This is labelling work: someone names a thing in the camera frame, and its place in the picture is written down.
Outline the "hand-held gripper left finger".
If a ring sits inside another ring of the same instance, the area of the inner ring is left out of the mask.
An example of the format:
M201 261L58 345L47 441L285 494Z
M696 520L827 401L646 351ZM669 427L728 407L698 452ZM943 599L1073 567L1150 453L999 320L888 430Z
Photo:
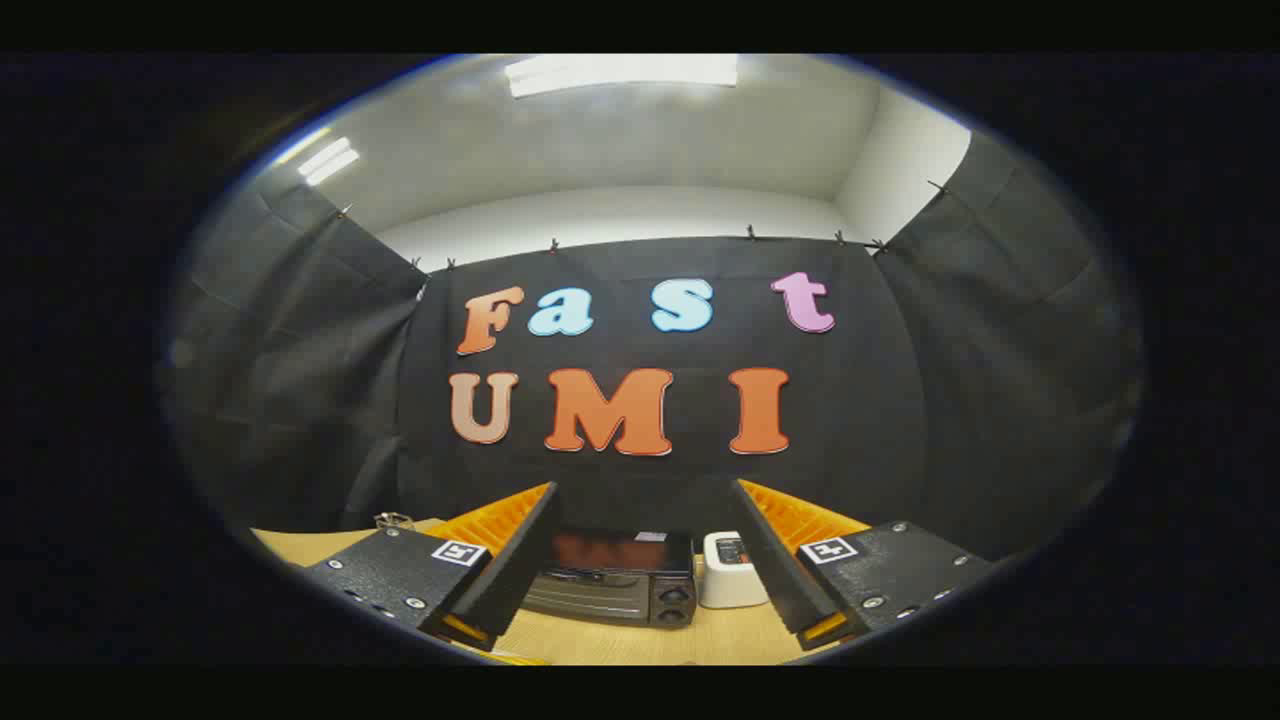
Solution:
M380 527L301 574L389 623L489 652L550 561L559 487L547 482L413 530Z

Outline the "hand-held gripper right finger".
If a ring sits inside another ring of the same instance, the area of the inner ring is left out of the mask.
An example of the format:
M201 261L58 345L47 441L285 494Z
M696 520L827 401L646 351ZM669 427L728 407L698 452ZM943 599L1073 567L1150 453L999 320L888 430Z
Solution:
M911 521L868 525L745 479L736 532L805 651L897 625L978 584L993 564Z

